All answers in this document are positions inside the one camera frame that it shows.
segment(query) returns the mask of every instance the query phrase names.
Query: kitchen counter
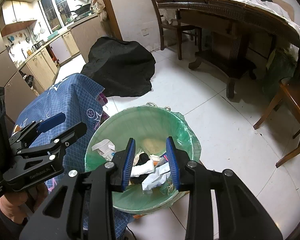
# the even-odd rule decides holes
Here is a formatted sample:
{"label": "kitchen counter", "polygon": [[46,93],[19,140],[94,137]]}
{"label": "kitchen counter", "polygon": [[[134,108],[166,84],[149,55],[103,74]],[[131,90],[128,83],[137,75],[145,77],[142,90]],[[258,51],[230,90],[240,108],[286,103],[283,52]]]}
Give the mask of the kitchen counter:
{"label": "kitchen counter", "polygon": [[69,32],[70,30],[65,30],[59,33],[57,36],[55,36],[53,39],[42,45],[38,50],[36,50],[34,53],[32,53],[29,57],[27,57],[24,62],[21,63],[21,65],[18,67],[18,71],[21,70],[21,68],[29,61],[31,60],[35,55],[37,55],[42,49],[44,49],[46,46],[48,46],[51,42],[55,41],[57,38],[60,38],[63,34]]}
{"label": "kitchen counter", "polygon": [[18,67],[18,71],[21,70],[21,68],[29,61],[31,60],[31,58],[33,58],[35,55],[37,55],[42,49],[44,49],[46,46],[48,46],[50,43],[52,43],[53,41],[55,41],[56,39],[60,38],[62,35],[68,33],[72,28],[78,26],[79,24],[83,23],[83,22],[86,22],[94,17],[97,17],[98,14],[92,14],[92,15],[89,15],[77,22],[72,22],[70,24],[68,24],[66,27],[66,29],[64,31],[62,31],[61,33],[59,33],[56,37],[54,37],[53,39],[51,39],[50,41],[48,41],[47,43],[45,43],[43,46],[41,46],[38,50],[36,50],[34,53],[32,53],[29,57],[27,57],[24,62],[21,63],[21,65]]}

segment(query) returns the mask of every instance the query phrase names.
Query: green bag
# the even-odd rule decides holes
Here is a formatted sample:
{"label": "green bag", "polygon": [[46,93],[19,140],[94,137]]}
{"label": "green bag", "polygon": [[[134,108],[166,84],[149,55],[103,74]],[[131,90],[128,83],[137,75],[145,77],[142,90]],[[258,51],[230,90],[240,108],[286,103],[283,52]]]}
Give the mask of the green bag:
{"label": "green bag", "polygon": [[[178,149],[188,153],[191,160],[199,161],[200,142],[189,128],[184,116],[170,112],[170,108],[152,105],[136,106],[125,109],[106,120],[94,133],[85,156],[85,170],[92,171],[106,160],[92,146],[109,139],[115,145],[115,151],[124,150],[129,138],[136,141],[136,153],[140,150],[149,154],[165,153],[167,137],[172,136]],[[113,206],[118,210],[132,214],[149,214],[161,208],[170,207],[185,193],[176,189],[169,195],[163,195],[159,188],[152,194],[143,194],[141,184],[130,185],[123,193],[113,192]]]}

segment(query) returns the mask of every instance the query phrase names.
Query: wooden table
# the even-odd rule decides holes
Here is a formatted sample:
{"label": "wooden table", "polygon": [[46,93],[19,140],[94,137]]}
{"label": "wooden table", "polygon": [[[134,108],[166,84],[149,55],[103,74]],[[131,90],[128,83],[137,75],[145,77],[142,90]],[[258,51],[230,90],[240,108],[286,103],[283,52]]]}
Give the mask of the wooden table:
{"label": "wooden table", "polygon": [[178,20],[212,32],[212,49],[196,52],[196,61],[190,69],[201,62],[219,68],[228,77],[226,95],[234,97],[235,81],[249,71],[255,79],[255,65],[245,58],[249,35],[260,30],[272,34],[271,50],[275,48],[276,36],[284,37],[299,48],[295,75],[300,74],[300,39],[295,29],[273,13],[232,0],[157,0],[159,8],[178,9]]}

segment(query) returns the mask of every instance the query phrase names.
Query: blue cloth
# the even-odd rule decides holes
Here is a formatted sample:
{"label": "blue cloth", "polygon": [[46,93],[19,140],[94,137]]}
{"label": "blue cloth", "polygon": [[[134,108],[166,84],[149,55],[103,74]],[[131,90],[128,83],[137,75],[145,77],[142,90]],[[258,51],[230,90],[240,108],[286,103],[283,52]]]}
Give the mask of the blue cloth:
{"label": "blue cloth", "polygon": [[[58,181],[70,170],[75,169],[79,172],[84,172],[86,149],[91,137],[99,126],[102,116],[102,106],[98,103],[97,97],[103,90],[104,88],[92,79],[75,73],[43,92],[19,115],[16,124],[21,127],[25,127],[32,121],[38,122],[40,120],[46,120],[61,112],[66,115],[65,122],[46,133],[42,133],[30,147],[50,143],[52,138],[79,122],[84,122],[87,125],[87,133],[66,149],[66,155],[63,158],[65,172],[46,181],[49,191],[51,191],[58,184]],[[117,237],[125,230],[130,218],[130,214],[114,210],[114,223]],[[88,228],[87,225],[88,217],[85,215],[83,226]]]}

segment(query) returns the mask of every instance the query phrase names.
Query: human hand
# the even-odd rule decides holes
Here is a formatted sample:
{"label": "human hand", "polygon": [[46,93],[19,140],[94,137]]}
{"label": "human hand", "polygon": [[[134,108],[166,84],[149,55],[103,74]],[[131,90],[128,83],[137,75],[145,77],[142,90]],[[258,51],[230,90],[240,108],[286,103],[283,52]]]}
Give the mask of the human hand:
{"label": "human hand", "polygon": [[[38,209],[43,200],[48,196],[48,188],[45,183],[36,186],[38,196],[34,204],[34,211]],[[28,195],[23,192],[8,192],[0,198],[0,210],[10,220],[22,224],[26,213],[20,206],[28,200]]]}

